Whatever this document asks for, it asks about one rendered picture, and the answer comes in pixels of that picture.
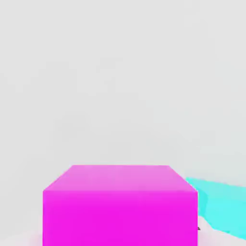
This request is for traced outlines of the small magenta cube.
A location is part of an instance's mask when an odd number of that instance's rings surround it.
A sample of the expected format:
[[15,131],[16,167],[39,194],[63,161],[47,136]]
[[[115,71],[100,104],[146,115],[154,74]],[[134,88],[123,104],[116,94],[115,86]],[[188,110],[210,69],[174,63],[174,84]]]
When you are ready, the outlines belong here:
[[166,165],[74,165],[43,191],[42,246],[198,246],[197,191]]

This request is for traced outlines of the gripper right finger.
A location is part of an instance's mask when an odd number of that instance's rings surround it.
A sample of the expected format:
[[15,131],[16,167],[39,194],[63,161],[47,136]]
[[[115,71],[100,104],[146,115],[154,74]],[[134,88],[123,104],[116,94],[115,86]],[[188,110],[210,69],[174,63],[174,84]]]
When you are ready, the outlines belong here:
[[213,229],[201,216],[198,227],[198,246],[246,246],[246,240]]

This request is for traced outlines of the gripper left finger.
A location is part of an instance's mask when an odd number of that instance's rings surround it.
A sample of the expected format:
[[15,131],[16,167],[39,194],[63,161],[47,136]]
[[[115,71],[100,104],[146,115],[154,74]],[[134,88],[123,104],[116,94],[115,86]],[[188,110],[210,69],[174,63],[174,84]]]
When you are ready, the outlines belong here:
[[43,246],[42,231],[27,231],[0,241],[0,246]]

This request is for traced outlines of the small cyan cube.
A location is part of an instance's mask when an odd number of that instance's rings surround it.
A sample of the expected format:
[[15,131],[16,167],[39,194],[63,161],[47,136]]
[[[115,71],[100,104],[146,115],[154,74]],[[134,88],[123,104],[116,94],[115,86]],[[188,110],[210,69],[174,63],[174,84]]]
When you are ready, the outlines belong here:
[[198,215],[210,226],[246,240],[246,187],[187,177],[198,192]]

